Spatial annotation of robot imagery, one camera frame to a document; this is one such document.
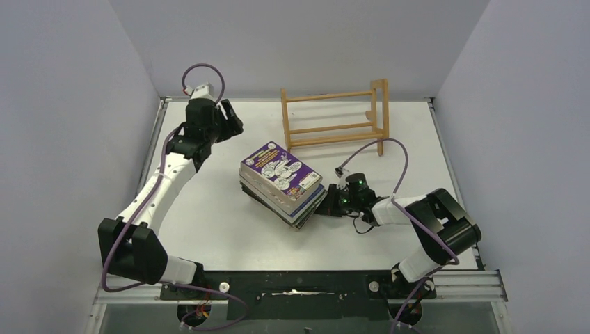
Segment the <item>purple comic book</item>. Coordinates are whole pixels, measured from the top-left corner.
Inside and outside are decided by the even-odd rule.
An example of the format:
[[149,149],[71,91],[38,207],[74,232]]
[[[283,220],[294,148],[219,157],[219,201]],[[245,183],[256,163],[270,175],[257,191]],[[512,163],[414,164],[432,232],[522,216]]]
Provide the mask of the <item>purple comic book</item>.
[[323,177],[274,141],[240,163],[240,171],[285,205],[299,204],[319,188]]

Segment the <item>wooden book rack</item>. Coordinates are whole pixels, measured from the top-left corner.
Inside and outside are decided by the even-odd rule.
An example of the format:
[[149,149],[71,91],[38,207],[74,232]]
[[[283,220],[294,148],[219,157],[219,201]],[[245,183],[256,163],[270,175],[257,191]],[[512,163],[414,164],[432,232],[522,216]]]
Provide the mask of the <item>wooden book rack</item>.
[[387,79],[369,88],[344,93],[289,96],[280,89],[285,147],[384,140],[390,136],[390,94]]

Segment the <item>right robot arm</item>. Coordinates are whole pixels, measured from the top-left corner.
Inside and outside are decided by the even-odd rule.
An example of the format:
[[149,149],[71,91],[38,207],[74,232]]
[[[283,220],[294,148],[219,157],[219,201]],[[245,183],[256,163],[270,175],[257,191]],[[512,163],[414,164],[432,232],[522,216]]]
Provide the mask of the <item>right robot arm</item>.
[[392,290],[402,297],[410,296],[419,280],[437,269],[458,264],[458,256],[481,241],[477,224],[446,189],[412,198],[378,196],[362,173],[331,184],[316,213],[359,218],[371,228],[412,226],[420,246],[391,269]]

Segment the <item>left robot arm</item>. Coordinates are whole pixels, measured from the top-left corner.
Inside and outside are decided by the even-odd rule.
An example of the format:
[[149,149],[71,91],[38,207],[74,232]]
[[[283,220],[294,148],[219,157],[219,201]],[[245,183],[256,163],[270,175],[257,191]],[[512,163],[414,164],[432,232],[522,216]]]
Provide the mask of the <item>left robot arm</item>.
[[175,199],[212,153],[212,146],[240,135],[244,126],[227,99],[189,100],[186,118],[164,139],[159,165],[129,206],[98,227],[103,262],[101,286],[107,292],[108,274],[142,284],[203,284],[199,262],[169,255],[158,238]]

